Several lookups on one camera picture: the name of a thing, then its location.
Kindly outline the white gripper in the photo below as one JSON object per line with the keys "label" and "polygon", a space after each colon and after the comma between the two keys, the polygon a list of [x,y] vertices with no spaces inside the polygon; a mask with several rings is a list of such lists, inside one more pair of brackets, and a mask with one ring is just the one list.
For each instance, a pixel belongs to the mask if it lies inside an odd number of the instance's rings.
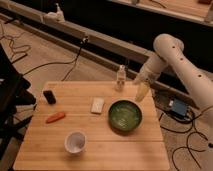
{"label": "white gripper", "polygon": [[133,80],[135,85],[139,84],[135,100],[142,101],[149,92],[150,85],[153,84],[160,76],[162,67],[158,64],[146,62],[140,69],[139,73]]}

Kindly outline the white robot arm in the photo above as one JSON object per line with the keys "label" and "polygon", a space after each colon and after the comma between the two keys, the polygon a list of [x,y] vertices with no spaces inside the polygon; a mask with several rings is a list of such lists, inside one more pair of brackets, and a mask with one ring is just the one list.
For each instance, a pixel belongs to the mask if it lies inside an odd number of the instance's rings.
{"label": "white robot arm", "polygon": [[145,62],[133,81],[138,86],[136,100],[142,101],[163,70],[171,66],[201,112],[213,115],[213,82],[184,56],[183,42],[169,34],[160,34],[153,48],[155,56]]}

